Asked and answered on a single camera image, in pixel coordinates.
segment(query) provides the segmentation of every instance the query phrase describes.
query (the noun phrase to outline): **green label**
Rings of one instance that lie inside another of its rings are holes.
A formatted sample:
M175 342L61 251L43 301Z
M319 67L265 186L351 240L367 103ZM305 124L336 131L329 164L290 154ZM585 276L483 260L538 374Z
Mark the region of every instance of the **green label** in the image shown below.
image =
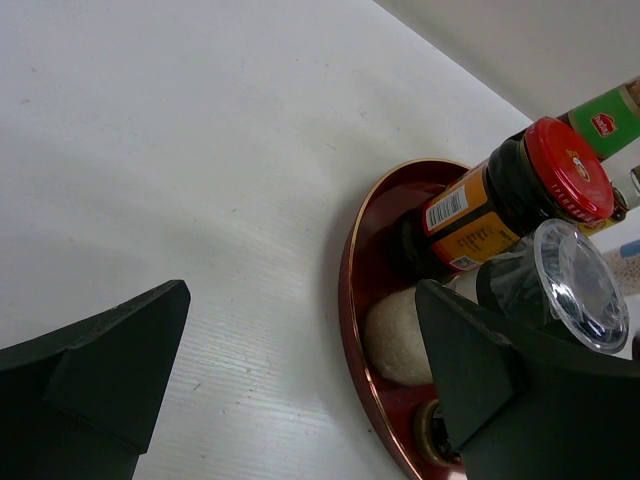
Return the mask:
M569 120L601 159L619 152L640 136L640 108L624 87L580 105L569 113Z

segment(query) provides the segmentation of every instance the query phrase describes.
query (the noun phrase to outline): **red tray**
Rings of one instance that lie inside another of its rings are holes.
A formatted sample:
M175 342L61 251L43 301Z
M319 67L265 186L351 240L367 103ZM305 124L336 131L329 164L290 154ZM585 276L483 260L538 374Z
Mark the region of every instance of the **red tray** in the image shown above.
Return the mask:
M360 330L373 304L410 286L386 261L382 248L385 229L467 170L448 160L424 158L388 172L362 203L340 265L340 329L353 383L385 447L415 480L464 480L467 476L461 468L439 467L423 459L413 439L413 415L424 402L437 398L435 386L402 387L380 377L366 360Z

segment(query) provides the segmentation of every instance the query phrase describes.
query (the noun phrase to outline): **sauce bottle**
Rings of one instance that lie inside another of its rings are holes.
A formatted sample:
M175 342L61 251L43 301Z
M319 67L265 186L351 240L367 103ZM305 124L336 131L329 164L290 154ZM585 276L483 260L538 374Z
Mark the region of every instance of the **sauce bottle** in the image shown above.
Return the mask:
M640 77L558 118L582 135L604 161L640 137Z
M447 281L511 247L549 218L595 223L611 217L613 191L593 150L554 118L490 157L388 234L389 261L404 279Z

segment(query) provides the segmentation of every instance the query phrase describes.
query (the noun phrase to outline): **barcode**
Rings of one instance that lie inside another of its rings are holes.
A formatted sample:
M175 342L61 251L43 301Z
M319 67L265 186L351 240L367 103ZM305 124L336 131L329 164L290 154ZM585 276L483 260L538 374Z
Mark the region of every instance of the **barcode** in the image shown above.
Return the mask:
M478 262L466 255L458 257L455 260L451 260L449 263L458 270L473 270L480 265Z
M467 208L469 203L463 185L427 209L427 228L433 230Z

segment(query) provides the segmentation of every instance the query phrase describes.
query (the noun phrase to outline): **jar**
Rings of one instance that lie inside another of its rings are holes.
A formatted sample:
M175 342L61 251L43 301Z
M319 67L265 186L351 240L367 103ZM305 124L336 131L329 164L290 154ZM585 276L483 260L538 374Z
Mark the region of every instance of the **jar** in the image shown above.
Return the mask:
M413 416L413 438L418 452L429 463L446 468L462 464L460 453L451 448L440 400L430 400L418 407Z
M388 255L412 283L477 268L549 218L595 223L613 191L593 150L570 127L542 118L391 227Z

